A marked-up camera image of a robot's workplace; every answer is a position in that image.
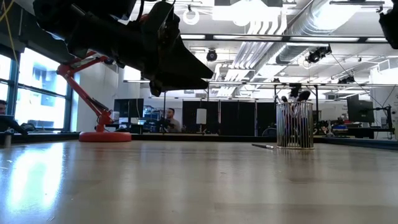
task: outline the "wall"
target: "wall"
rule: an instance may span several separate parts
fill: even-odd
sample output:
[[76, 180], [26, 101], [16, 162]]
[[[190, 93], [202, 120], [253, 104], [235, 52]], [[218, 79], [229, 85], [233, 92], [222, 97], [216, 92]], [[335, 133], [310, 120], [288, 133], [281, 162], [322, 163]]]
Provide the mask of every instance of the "wall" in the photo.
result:
[[[398, 68], [383, 70], [382, 72], [378, 71], [378, 68], [372, 68], [370, 74], [371, 83], [377, 84], [396, 84], [398, 85], [398, 76], [397, 76]], [[392, 124], [398, 129], [398, 88], [396, 87], [382, 87], [382, 88], [373, 88], [371, 90], [371, 95], [373, 99], [373, 107], [381, 107], [381, 106], [392, 106], [391, 112], [396, 112], [392, 114]], [[375, 111], [374, 119], [378, 126], [381, 125], [381, 118], [386, 117], [383, 111]], [[387, 133], [375, 133], [375, 137], [378, 139], [387, 138]], [[398, 139], [398, 130], [396, 131], [396, 139]]]
[[[138, 83], [123, 83], [124, 70], [118, 73], [99, 63], [82, 70], [75, 80], [92, 98], [113, 109], [118, 98], [139, 98]], [[96, 115], [74, 92], [72, 100], [71, 131], [94, 131]]]
[[[290, 90], [282, 90], [278, 95], [279, 97], [282, 96], [287, 96], [289, 94]], [[322, 94], [323, 92], [319, 92], [320, 94], [320, 98], [324, 99], [325, 96]], [[273, 97], [274, 91], [273, 90], [260, 90], [258, 92], [255, 92], [256, 96], [255, 97], [259, 97], [259, 98], [264, 98], [264, 97]], [[144, 105], [151, 105], [154, 108], [163, 108], [163, 104], [164, 101], [163, 99], [150, 99], [148, 97], [150, 97], [150, 91], [148, 88], [141, 88], [140, 90], [140, 97], [144, 99]], [[171, 91], [168, 92], [166, 94], [166, 97], [195, 97], [195, 94], [183, 94], [183, 91]], [[182, 102], [183, 100], [181, 99], [167, 99], [166, 98], [166, 108], [174, 108], [176, 109], [176, 119], [180, 119], [182, 120], [182, 114], [179, 115], [177, 113], [179, 113], [179, 110], [182, 111]], [[313, 106], [313, 110], [316, 110], [316, 104], [315, 102]], [[348, 110], [347, 110], [347, 102], [346, 101], [321, 101], [319, 103], [319, 110], [327, 110], [333, 108], [333, 110], [335, 111], [335, 119], [337, 119], [337, 117], [341, 117], [341, 115], [343, 114], [348, 114]]]

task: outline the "man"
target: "man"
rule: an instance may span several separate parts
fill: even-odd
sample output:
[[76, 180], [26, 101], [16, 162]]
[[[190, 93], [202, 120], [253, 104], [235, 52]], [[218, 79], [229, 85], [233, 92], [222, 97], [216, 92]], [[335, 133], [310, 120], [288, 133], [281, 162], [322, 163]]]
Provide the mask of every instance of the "man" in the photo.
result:
[[169, 108], [167, 110], [167, 119], [170, 121], [170, 125], [167, 127], [167, 131], [170, 133], [180, 133], [181, 125], [179, 121], [174, 119], [175, 110], [173, 108]]
[[2, 115], [6, 114], [6, 107], [7, 107], [7, 102], [4, 100], [0, 100], [0, 114]]

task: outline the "spotlight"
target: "spotlight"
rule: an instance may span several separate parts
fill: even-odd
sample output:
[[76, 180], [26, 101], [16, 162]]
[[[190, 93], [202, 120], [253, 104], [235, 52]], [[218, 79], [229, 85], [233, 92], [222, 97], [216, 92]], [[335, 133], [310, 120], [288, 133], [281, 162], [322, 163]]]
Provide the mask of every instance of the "spotlight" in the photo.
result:
[[297, 101], [307, 101], [310, 98], [311, 92], [308, 90], [303, 91], [299, 94]]
[[217, 60], [217, 53], [215, 49], [209, 49], [209, 52], [207, 53], [206, 59], [208, 62], [214, 62]]
[[310, 52], [310, 55], [305, 58], [308, 63], [317, 63], [319, 60], [326, 57], [326, 55], [331, 53], [330, 45], [327, 47], [319, 47], [314, 51]]
[[337, 84], [350, 84], [350, 83], [354, 83], [355, 79], [353, 75], [348, 76], [347, 78], [342, 78], [340, 80], [338, 80]]
[[290, 91], [290, 96], [294, 98], [298, 97], [299, 91], [301, 90], [301, 83], [291, 83], [289, 84], [289, 87], [292, 87], [292, 90]]

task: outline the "computer screen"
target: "computer screen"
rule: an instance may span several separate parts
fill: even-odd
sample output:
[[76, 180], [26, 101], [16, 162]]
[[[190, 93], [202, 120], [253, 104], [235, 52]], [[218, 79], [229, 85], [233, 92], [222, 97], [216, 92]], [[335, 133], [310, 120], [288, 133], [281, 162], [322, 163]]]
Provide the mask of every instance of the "computer screen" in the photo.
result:
[[113, 110], [118, 111], [121, 118], [142, 118], [144, 113], [144, 99], [116, 99]]
[[348, 119], [351, 122], [374, 122], [373, 102], [348, 98], [347, 107]]

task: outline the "glass window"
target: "glass window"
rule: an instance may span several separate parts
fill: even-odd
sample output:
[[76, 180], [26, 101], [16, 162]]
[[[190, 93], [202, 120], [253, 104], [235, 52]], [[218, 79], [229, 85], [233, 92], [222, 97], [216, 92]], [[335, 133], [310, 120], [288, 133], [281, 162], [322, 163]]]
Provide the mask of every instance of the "glass window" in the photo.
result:
[[0, 83], [0, 100], [7, 100], [8, 86]]
[[11, 59], [0, 55], [0, 78], [10, 79]]
[[60, 64], [31, 49], [21, 54], [19, 80], [21, 84], [52, 91], [61, 95], [67, 94], [67, 81], [57, 75]]
[[30, 90], [18, 89], [15, 119], [36, 128], [63, 128], [65, 99]]

